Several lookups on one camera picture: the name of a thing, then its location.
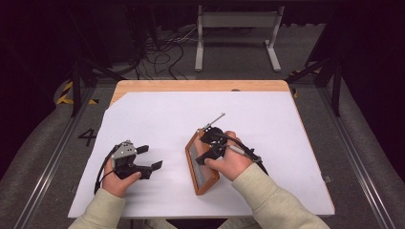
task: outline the dark wall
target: dark wall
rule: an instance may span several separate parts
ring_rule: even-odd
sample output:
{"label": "dark wall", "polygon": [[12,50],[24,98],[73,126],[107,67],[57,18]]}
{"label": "dark wall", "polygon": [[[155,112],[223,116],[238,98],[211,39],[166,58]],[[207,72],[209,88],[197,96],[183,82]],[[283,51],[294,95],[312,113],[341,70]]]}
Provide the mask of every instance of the dark wall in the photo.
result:
{"label": "dark wall", "polygon": [[343,76],[388,159],[405,180],[405,5],[368,3]]}
{"label": "dark wall", "polygon": [[2,177],[27,136],[55,108],[53,95],[71,66],[45,5],[0,3],[0,61]]}

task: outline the beige sleeve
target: beige sleeve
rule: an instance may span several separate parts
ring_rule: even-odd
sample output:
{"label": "beige sleeve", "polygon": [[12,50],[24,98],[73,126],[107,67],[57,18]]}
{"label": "beige sleeve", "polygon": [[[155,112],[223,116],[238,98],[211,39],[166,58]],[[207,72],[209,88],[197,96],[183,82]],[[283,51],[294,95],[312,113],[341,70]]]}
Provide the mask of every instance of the beige sleeve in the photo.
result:
{"label": "beige sleeve", "polygon": [[262,228],[329,228],[253,163],[233,182]]}
{"label": "beige sleeve", "polygon": [[125,199],[118,198],[100,188],[84,214],[69,228],[117,228],[124,205]]}

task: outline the human hand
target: human hand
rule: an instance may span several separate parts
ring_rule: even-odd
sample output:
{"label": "human hand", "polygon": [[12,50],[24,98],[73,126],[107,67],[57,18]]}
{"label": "human hand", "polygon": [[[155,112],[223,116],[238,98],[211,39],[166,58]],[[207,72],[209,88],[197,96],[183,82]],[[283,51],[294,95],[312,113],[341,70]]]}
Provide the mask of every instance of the human hand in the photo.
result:
{"label": "human hand", "polygon": [[102,188],[118,198],[123,198],[128,187],[135,183],[135,181],[137,181],[141,175],[140,172],[136,172],[125,179],[120,179],[116,173],[112,171],[113,161],[111,158],[109,158],[104,166],[105,178],[102,180]]}
{"label": "human hand", "polygon": [[[225,134],[241,141],[238,137],[236,137],[234,132],[225,132]],[[226,145],[233,145],[239,148],[239,146],[230,139],[226,142]],[[214,160],[207,158],[204,162],[209,168],[217,170],[231,181],[236,179],[236,177],[238,177],[253,163],[250,158],[234,152],[230,149],[230,147],[226,147],[223,159]]]}

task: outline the white paper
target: white paper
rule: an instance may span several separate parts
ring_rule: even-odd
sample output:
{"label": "white paper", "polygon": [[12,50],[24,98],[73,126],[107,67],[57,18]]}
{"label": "white paper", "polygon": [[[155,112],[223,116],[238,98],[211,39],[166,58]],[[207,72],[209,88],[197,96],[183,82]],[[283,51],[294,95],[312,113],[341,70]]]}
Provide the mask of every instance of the white paper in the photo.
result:
{"label": "white paper", "polygon": [[93,199],[98,170],[112,148],[130,139],[149,145],[137,165],[163,160],[150,179],[126,194],[124,218],[207,218],[251,216],[242,196],[225,177],[196,196],[185,146],[198,128],[226,113],[213,126],[234,131],[261,156],[269,175],[316,215],[334,214],[301,118],[289,92],[128,93],[103,118],[69,213],[83,214]]}

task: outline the person's left hand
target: person's left hand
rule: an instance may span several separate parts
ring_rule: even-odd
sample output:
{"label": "person's left hand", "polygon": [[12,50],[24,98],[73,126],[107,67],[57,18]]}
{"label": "person's left hand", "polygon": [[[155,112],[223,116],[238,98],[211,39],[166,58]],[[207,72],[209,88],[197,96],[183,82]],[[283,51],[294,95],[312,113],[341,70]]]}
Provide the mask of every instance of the person's left hand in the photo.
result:
{"label": "person's left hand", "polygon": [[[113,171],[113,161],[109,158],[104,166],[104,176],[111,171]],[[110,194],[118,198],[123,198],[128,187],[135,183],[139,178],[140,172],[136,172],[125,179],[120,179],[116,173],[113,172],[102,180],[101,187]]]}

